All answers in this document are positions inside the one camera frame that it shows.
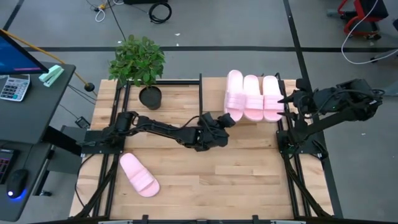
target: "potted plant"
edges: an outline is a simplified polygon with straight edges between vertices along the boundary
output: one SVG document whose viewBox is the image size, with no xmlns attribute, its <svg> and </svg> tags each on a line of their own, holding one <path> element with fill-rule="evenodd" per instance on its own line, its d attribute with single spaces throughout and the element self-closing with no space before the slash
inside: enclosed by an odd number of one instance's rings
<svg viewBox="0 0 398 224">
<path fill-rule="evenodd" d="M 116 59 L 109 62 L 110 80 L 118 79 L 122 85 L 129 80 L 135 86 L 146 87 L 139 93 L 139 100 L 150 110 L 160 107 L 162 92 L 156 86 L 156 76 L 162 78 L 164 53 L 153 40 L 143 37 L 135 39 L 130 35 L 122 46 L 116 47 Z"/>
</svg>

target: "black desk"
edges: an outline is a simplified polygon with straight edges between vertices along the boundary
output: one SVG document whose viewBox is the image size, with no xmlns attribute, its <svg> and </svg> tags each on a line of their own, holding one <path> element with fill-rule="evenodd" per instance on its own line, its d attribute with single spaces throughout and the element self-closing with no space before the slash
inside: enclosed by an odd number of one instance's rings
<svg viewBox="0 0 398 224">
<path fill-rule="evenodd" d="M 57 65 L 46 62 L 43 64 L 47 68 Z M 0 146 L 8 142 L 2 148 L 19 151 L 10 174 L 23 168 L 25 161 L 24 168 L 29 171 L 25 191 L 19 199 L 10 199 L 6 194 L 6 185 L 0 185 L 0 220 L 15 222 L 19 219 L 50 152 L 51 144 L 48 142 L 60 141 L 63 137 L 49 123 L 76 67 L 60 66 L 65 71 L 51 87 L 43 85 L 39 80 L 40 75 L 31 75 L 32 86 L 24 101 L 0 100 Z M 1 87 L 5 81 L 6 79 L 0 80 Z M 48 141 L 50 137 L 55 137 L 55 140 Z"/>
</svg>

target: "floor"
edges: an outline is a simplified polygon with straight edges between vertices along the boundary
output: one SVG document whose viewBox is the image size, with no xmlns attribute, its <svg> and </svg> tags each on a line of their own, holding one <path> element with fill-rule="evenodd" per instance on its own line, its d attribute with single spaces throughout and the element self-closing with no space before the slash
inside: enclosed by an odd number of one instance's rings
<svg viewBox="0 0 398 224">
<path fill-rule="evenodd" d="M 100 0 L 89 0 L 101 4 Z M 15 13 L 18 3 L 21 8 Z M 149 22 L 142 11 L 127 5 L 114 6 L 126 35 L 148 36 L 166 51 L 164 78 L 222 77 L 231 69 L 244 74 L 279 72 L 284 79 L 306 76 L 313 88 L 325 88 L 353 78 L 365 78 L 372 87 L 382 88 L 398 80 L 398 60 L 353 65 L 339 49 L 345 39 L 343 22 L 326 16 L 340 0 L 170 0 L 171 19 L 161 25 Z M 350 39 L 347 57 L 356 62 L 369 60 L 380 48 L 398 47 L 398 32 L 392 21 L 398 16 L 398 2 L 384 0 L 390 16 L 379 23 L 383 38 L 370 42 Z M 298 42 L 294 42 L 285 7 L 289 4 Z M 136 5 L 148 10 L 150 5 Z M 161 9 L 155 12 L 165 14 Z M 10 23 L 10 15 L 15 16 Z M 77 72 L 96 86 L 108 76 L 112 48 L 121 33 L 106 10 L 103 22 L 95 22 L 95 12 L 83 0 L 0 1 L 0 27 L 39 47 L 52 47 L 55 55 L 76 65 Z M 204 49 L 201 47 L 222 46 Z M 232 49 L 229 46 L 242 46 Z M 302 51 L 303 62 L 298 55 Z M 32 52 L 43 61 L 51 58 Z M 71 85 L 83 90 L 76 77 Z M 91 120 L 93 105 L 67 90 L 61 104 L 77 116 Z M 366 122 L 343 123 L 325 131 L 331 166 L 345 218 L 398 222 L 395 170 L 398 169 L 396 126 L 391 111 L 398 99 L 386 97 L 375 117 Z M 59 107 L 51 125 L 75 126 L 75 117 Z M 53 197 L 31 197 L 17 223 L 65 219 L 73 197 L 74 175 L 51 174 L 45 189 Z"/>
</svg>

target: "stapler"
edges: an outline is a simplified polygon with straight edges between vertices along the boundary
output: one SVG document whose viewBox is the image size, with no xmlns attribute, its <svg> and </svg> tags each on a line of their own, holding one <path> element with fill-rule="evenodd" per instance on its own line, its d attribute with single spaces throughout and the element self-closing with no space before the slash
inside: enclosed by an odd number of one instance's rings
<svg viewBox="0 0 398 224">
<path fill-rule="evenodd" d="M 39 80 L 44 82 L 44 85 L 47 87 L 50 87 L 56 80 L 57 78 L 62 74 L 62 72 L 65 69 L 63 69 L 59 65 L 54 65 L 51 68 L 49 68 L 48 73 L 44 73 L 39 77 Z"/>
</svg>

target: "green leaves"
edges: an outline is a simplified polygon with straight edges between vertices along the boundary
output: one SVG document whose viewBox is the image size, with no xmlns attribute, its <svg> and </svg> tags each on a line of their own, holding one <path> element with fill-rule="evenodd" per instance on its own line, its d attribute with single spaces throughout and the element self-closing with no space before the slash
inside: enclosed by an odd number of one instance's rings
<svg viewBox="0 0 398 224">
<path fill-rule="evenodd" d="M 116 47 L 115 60 L 109 62 L 109 79 L 119 79 L 121 83 L 131 79 L 136 86 L 141 82 L 150 86 L 156 82 L 156 76 L 162 77 L 163 63 L 164 53 L 153 40 L 130 35 L 122 46 Z"/>
</svg>

